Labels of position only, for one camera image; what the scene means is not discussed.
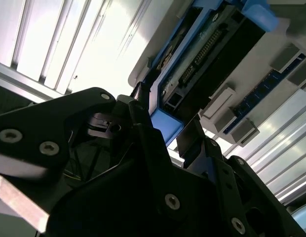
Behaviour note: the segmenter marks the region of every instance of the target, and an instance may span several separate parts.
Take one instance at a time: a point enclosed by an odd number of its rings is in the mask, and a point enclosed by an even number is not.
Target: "silver screw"
[[[244,161],[242,161],[240,158],[238,158],[237,161],[240,163],[240,165],[244,165]]]
[[[218,17],[219,17],[219,14],[218,13],[215,14],[214,17],[212,18],[212,22],[215,22],[218,19]]]
[[[211,144],[214,145],[215,147],[218,146],[218,143],[216,143],[214,140],[211,140],[210,142],[211,142]]]
[[[54,156],[59,153],[60,148],[55,142],[47,141],[40,144],[39,150],[44,155]]]
[[[0,132],[0,140],[6,143],[16,143],[23,138],[23,134],[16,129],[4,129]]]
[[[105,100],[109,100],[109,99],[110,99],[109,95],[101,94],[101,96],[102,96]]]
[[[236,217],[233,217],[231,219],[231,222],[232,222],[233,227],[237,230],[237,232],[239,232],[241,235],[245,234],[245,227],[239,219],[237,219]]]
[[[173,194],[166,194],[165,202],[166,202],[166,205],[173,210],[178,210],[181,206],[178,198]]]

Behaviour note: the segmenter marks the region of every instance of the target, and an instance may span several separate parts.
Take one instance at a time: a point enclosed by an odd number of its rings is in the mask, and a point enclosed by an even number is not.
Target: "black metal bracket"
[[[175,221],[182,221],[186,216],[186,204],[163,136],[153,128],[148,110],[139,101],[131,101],[129,109],[158,210]]]
[[[251,194],[249,198],[243,201],[244,211],[250,214],[252,212],[259,213],[260,218],[252,220],[254,222],[252,225],[257,226],[257,234],[261,234],[259,231],[264,230],[265,236],[306,237],[306,233],[245,160],[232,156],[227,160],[227,164],[242,180],[243,188]]]
[[[110,113],[114,106],[107,91],[91,88],[0,115],[0,174],[57,181],[69,160],[69,140],[92,114]],[[50,156],[49,150],[56,152]]]

